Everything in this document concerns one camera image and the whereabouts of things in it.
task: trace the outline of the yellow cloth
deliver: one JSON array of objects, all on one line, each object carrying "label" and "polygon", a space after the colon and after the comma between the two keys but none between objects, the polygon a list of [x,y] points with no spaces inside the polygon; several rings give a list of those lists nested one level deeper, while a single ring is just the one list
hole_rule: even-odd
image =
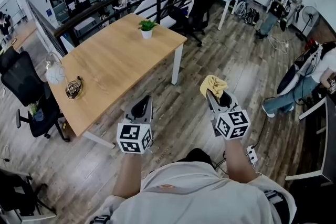
[{"label": "yellow cloth", "polygon": [[202,95],[204,95],[205,97],[206,90],[209,89],[215,95],[217,100],[219,100],[222,97],[224,90],[227,88],[228,88],[228,85],[226,81],[221,80],[216,76],[208,75],[205,78],[205,80],[202,82],[199,90],[201,91]]}]

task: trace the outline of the wooden table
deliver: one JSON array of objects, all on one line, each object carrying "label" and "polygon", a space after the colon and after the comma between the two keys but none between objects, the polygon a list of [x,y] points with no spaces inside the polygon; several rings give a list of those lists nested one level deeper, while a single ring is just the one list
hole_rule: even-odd
[{"label": "wooden table", "polygon": [[15,28],[12,39],[9,43],[12,44],[12,41],[17,38],[17,41],[13,44],[13,47],[15,50],[19,50],[22,44],[35,32],[36,29],[37,28],[34,20],[30,20],[25,24],[21,23]]},{"label": "wooden table", "polygon": [[114,148],[88,129],[130,88],[175,51],[172,83],[177,83],[183,43],[187,40],[161,25],[151,39],[143,39],[142,17],[129,14],[100,30],[62,59],[67,79],[83,79],[81,95],[70,100],[66,83],[50,84],[65,118],[77,136]]}]

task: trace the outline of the chair armrest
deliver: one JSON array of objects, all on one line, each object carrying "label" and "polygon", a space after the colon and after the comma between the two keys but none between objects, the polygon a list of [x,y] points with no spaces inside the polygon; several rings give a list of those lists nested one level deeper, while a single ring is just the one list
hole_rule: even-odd
[{"label": "chair armrest", "polygon": [[20,119],[20,109],[16,111],[16,127],[19,129],[21,127],[21,119]]},{"label": "chair armrest", "polygon": [[29,119],[22,117],[20,115],[20,109],[16,111],[15,114],[15,120],[16,120],[16,127],[19,129],[21,127],[21,121],[29,123]]},{"label": "chair armrest", "polygon": [[44,83],[43,87],[44,87],[44,95],[46,99],[53,97],[53,93],[51,92],[51,88],[47,82]]}]

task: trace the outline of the white pot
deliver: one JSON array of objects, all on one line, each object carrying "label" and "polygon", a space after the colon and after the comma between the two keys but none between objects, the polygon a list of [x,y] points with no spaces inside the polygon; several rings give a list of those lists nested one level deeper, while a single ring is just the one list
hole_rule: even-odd
[{"label": "white pot", "polygon": [[141,30],[141,34],[142,34],[144,39],[149,39],[149,38],[152,37],[153,30],[150,30],[150,31],[142,31]]}]

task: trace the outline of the potted plant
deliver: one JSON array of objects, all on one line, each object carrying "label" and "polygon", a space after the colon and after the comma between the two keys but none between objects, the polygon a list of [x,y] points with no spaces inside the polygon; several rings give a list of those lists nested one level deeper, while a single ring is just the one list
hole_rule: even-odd
[{"label": "potted plant", "polygon": [[156,23],[152,22],[151,20],[142,20],[139,22],[139,29],[141,29],[141,33],[144,39],[149,39],[152,37],[153,28],[156,26]]}]

